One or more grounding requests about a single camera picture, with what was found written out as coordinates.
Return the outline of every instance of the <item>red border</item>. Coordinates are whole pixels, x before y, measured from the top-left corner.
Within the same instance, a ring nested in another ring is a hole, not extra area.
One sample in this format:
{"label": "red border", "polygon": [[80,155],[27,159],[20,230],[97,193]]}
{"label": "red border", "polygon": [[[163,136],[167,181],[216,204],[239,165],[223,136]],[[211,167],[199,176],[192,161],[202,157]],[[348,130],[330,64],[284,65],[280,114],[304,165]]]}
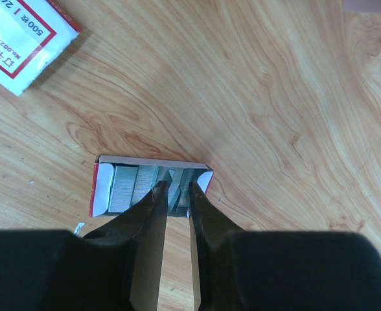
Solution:
{"label": "red border", "polygon": [[26,65],[28,65],[28,63],[35,57],[35,55],[37,55],[39,51],[42,50],[44,46],[46,46],[46,44],[48,44],[48,42],[50,42],[51,39],[55,37],[56,35],[56,31],[52,29],[51,26],[49,26],[39,15],[37,15],[37,13],[35,13],[35,11],[33,11],[33,9],[31,9],[31,7],[24,2],[24,0],[16,0],[16,1],[20,3],[25,9],[27,9],[28,12],[31,13],[32,16],[34,16],[46,29],[48,29],[50,34],[41,42],[41,44],[36,49],[34,49],[34,51],[21,63],[21,65],[19,65],[15,69],[13,73],[10,73],[5,68],[0,66],[0,70],[12,79],[15,79],[15,77],[21,72],[21,70]]}
{"label": "red border", "polygon": [[95,187],[97,186],[97,174],[98,174],[98,164],[94,164],[94,173],[93,173],[93,187],[91,189],[91,197],[89,199],[89,213],[88,216],[93,217],[93,206],[94,206],[94,195]]}

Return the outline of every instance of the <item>metal jaw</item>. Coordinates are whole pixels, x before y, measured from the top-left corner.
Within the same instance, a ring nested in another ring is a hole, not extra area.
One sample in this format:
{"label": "metal jaw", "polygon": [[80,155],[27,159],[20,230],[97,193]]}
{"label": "metal jaw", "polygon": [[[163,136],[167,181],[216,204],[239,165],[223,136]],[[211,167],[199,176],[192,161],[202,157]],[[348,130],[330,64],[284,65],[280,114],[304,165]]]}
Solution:
{"label": "metal jaw", "polygon": [[[0,231],[0,310],[156,310],[169,185],[84,238]],[[362,236],[247,232],[189,190],[195,310],[381,311],[381,258]]]}

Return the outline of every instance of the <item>table surface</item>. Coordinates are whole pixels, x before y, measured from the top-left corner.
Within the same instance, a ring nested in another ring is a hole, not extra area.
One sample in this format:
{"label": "table surface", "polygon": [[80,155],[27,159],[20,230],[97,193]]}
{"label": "table surface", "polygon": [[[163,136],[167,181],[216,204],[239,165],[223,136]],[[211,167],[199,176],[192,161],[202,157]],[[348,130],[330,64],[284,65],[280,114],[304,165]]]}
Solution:
{"label": "table surface", "polygon": [[[85,31],[19,98],[0,86],[0,228],[82,234],[93,162],[207,163],[249,230],[350,230],[381,253],[381,15],[337,0],[59,1]],[[160,310],[192,310],[169,219]]]}

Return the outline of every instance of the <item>red and white box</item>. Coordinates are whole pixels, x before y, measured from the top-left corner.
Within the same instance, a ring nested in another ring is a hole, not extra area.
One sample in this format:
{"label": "red and white box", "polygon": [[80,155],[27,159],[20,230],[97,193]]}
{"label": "red and white box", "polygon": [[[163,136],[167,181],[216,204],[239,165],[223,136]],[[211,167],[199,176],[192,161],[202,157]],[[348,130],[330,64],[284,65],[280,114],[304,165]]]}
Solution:
{"label": "red and white box", "polygon": [[81,31],[51,0],[0,0],[0,84],[22,94]]}
{"label": "red and white box", "polygon": [[197,182],[208,191],[213,169],[203,163],[141,159],[116,155],[96,158],[89,215],[115,216],[138,203],[169,174],[168,216],[189,217],[189,183]]}

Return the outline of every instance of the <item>open cardboard box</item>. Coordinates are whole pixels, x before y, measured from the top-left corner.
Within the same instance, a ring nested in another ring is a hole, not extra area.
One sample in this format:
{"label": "open cardboard box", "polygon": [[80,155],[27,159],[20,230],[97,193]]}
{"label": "open cardboard box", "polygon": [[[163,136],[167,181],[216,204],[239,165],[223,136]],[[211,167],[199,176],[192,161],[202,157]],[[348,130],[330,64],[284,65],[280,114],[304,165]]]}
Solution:
{"label": "open cardboard box", "polygon": [[93,174],[90,217],[115,216],[139,202],[168,174],[168,216],[189,216],[189,183],[207,192],[213,170],[202,163],[100,155]]}

